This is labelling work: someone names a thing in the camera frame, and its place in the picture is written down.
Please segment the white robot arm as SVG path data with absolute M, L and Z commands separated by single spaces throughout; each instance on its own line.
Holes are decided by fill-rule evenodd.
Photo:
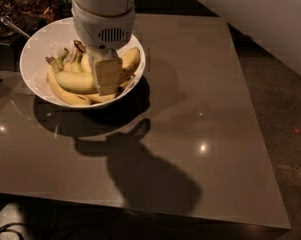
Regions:
M 301 76 L 301 0 L 72 0 L 93 27 L 134 12 L 216 16 Z

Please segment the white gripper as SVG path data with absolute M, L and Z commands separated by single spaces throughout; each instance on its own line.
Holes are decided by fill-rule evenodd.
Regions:
M 134 1 L 75 0 L 72 14 L 77 35 L 86 46 L 94 48 L 88 50 L 88 61 L 98 93 L 115 93 L 122 72 L 122 60 L 115 50 L 131 39 Z

